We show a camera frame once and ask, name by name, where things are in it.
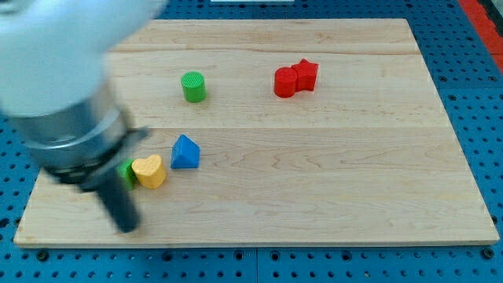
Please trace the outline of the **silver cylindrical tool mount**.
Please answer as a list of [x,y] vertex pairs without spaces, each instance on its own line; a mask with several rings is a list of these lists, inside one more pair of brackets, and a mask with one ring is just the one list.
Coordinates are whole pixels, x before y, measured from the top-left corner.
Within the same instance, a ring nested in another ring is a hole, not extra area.
[[56,181],[93,191],[150,130],[134,128],[110,83],[78,103],[48,114],[9,118],[32,158]]

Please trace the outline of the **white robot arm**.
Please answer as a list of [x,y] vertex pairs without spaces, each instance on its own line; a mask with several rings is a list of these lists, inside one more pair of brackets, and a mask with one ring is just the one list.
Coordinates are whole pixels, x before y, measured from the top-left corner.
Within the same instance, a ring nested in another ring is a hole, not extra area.
[[1,4],[1,112],[32,159],[58,182],[101,199],[116,226],[138,210],[118,174],[149,135],[115,99],[105,61],[164,0],[9,0]]

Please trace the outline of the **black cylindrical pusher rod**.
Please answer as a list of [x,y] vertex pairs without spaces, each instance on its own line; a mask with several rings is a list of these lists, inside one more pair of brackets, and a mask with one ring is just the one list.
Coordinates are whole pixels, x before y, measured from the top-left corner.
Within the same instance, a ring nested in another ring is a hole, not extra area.
[[96,193],[117,228],[123,233],[138,228],[141,218],[121,177],[109,171],[97,180]]

